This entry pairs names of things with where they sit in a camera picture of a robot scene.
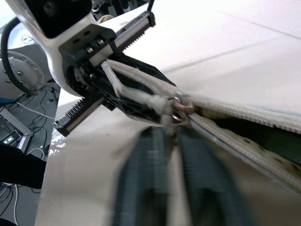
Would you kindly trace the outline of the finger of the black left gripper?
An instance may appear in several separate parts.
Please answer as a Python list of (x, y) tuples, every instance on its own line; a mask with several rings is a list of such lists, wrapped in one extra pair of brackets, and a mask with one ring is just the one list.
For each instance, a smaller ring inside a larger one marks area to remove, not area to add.
[(106, 106), (111, 111), (118, 108), (124, 114), (136, 117), (138, 119), (148, 120), (153, 123), (159, 123), (160, 116), (155, 110), (147, 105), (135, 102), (127, 97), (117, 97), (113, 86), (105, 75), (99, 75), (97, 80), (93, 81), (93, 87), (98, 89), (106, 99)]
[(125, 65), (128, 65), (130, 67), (139, 69), (140, 71), (142, 71), (144, 73), (147, 73), (157, 79), (160, 79), (160, 80), (167, 82), (168, 84), (176, 87), (176, 85), (172, 81), (170, 81), (162, 72), (160, 72), (156, 67), (154, 67), (152, 65), (149, 65), (145, 62), (134, 59), (125, 54), (114, 54), (114, 60), (117, 62), (123, 63)]

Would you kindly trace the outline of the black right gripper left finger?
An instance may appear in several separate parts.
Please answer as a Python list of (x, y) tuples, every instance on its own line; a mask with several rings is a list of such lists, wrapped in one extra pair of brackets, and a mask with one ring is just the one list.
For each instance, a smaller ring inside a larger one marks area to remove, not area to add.
[(175, 140), (176, 132), (162, 127), (140, 133), (119, 174), (112, 225), (167, 225), (168, 163)]

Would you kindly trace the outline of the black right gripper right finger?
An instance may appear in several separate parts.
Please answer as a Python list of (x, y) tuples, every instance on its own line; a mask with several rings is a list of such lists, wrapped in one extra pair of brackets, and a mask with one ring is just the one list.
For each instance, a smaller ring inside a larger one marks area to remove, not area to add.
[(194, 131), (179, 131), (183, 179), (194, 226), (254, 226), (229, 171)]

